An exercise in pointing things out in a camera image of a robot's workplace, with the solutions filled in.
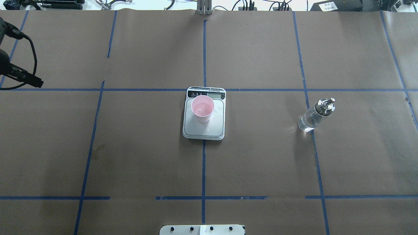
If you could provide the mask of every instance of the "white label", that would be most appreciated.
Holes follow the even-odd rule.
[[[338,10],[334,2],[322,3],[322,4],[319,4],[319,7],[321,8],[322,11]]]

